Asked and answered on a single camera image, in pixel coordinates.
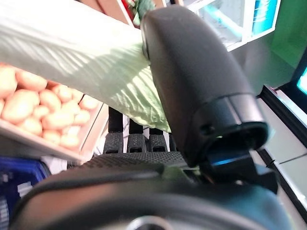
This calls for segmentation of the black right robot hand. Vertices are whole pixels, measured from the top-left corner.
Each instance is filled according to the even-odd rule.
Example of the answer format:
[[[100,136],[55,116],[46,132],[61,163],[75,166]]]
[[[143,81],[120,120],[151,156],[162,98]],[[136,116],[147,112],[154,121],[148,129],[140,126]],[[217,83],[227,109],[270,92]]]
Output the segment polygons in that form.
[[[179,160],[104,154],[48,177],[20,201],[12,230],[291,230],[275,171],[256,164],[269,126],[240,66],[181,6],[141,23],[143,50]]]

